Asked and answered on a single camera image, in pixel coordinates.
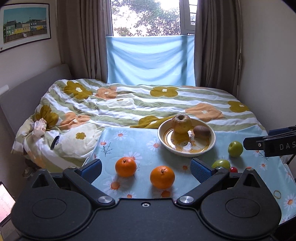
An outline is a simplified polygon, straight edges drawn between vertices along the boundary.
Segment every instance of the plate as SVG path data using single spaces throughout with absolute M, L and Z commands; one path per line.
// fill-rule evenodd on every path
M 213 148 L 216 142 L 216 135 L 213 129 L 205 122 L 191 119 L 192 127 L 186 134 L 178 134 L 172 128 L 172 119 L 162 123 L 158 128 L 157 135 L 160 142 L 169 151 L 187 157 L 200 156 Z M 193 134 L 195 126 L 205 126 L 209 128 L 211 135 L 208 139 L 196 138 Z

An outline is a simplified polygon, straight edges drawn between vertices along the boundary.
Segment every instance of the black cable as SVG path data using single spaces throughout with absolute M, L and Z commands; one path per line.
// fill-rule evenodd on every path
M 289 165 L 290 164 L 290 162 L 293 160 L 293 158 L 296 156 L 296 154 L 293 154 L 292 156 L 291 156 L 291 158 L 289 159 L 289 161 L 287 161 L 287 165 Z

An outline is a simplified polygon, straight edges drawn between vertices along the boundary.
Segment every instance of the beige curtain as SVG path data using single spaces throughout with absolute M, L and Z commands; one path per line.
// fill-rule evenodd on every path
M 238 0 L 198 0 L 194 73 L 196 86 L 237 95 L 241 17 Z
M 59 50 L 74 78 L 107 82 L 103 0 L 57 0 Z

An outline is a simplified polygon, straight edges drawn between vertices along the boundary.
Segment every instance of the laptop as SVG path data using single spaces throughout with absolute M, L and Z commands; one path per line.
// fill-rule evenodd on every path
M 0 182 L 0 234 L 4 241 L 16 240 L 19 237 L 10 220 L 10 213 L 14 204 L 15 200 L 4 184 Z

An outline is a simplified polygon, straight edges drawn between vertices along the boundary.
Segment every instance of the orange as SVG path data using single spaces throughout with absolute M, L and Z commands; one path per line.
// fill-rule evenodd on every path
M 122 157 L 115 164 L 115 170 L 121 177 L 130 177 L 135 174 L 137 164 L 132 157 Z
M 159 166 L 150 173 L 150 181 L 156 188 L 167 189 L 173 185 L 175 174 L 171 168 Z

